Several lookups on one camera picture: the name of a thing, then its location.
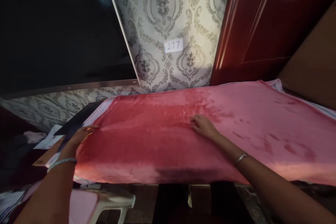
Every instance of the number 277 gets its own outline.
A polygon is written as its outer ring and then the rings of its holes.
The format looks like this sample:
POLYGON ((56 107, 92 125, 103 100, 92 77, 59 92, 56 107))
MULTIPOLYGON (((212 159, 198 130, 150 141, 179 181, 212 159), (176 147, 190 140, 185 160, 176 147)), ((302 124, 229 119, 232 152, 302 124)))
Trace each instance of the number 277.
MULTIPOLYGON (((176 47, 176 49, 178 49, 178 48, 179 48, 179 44, 180 44, 180 42, 179 42, 179 41, 176 41, 176 43, 177 43, 177 47, 176 47)), ((170 47, 170 43, 168 43, 168 50, 169 50, 169 49, 175 49, 175 42, 172 42, 172 44, 173 44, 173 47, 170 47)))

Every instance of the wall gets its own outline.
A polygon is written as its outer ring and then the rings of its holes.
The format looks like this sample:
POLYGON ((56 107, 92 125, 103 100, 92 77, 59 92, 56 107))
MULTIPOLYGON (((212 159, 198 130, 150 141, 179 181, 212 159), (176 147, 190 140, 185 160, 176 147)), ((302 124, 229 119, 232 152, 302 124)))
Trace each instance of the wall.
POLYGON ((140 86, 58 92, 0 100, 0 103, 39 129, 48 131, 54 124, 67 122, 87 103, 110 96, 206 86, 226 1, 116 0, 140 86), (165 54, 163 42, 177 37, 183 37, 183 51, 165 54))

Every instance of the red velvet blanket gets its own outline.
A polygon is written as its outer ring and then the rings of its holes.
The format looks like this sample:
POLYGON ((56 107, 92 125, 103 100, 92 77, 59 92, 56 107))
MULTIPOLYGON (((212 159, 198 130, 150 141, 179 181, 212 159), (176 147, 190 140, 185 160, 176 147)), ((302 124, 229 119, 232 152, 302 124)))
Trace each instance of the red velvet blanket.
POLYGON ((75 175, 83 179, 247 183, 190 128, 190 117, 203 114, 284 178, 336 186, 336 121, 262 81, 117 96, 95 114, 100 128, 77 151, 75 175))

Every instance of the door panel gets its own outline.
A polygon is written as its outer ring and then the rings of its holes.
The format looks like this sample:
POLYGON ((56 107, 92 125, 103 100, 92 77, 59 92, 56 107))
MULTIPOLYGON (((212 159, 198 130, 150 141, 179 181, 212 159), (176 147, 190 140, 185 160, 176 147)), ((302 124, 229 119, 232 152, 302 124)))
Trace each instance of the door panel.
POLYGON ((228 0, 210 84, 274 79, 333 0, 228 0))

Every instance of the paper label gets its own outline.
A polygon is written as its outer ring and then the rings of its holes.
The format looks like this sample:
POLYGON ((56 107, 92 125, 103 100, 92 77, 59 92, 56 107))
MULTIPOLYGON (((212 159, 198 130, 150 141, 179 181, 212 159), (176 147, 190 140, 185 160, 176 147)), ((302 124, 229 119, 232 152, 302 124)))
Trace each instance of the paper label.
POLYGON ((165 53, 172 53, 175 51, 183 50, 183 38, 178 38, 174 40, 169 40, 164 43, 164 51, 165 53))

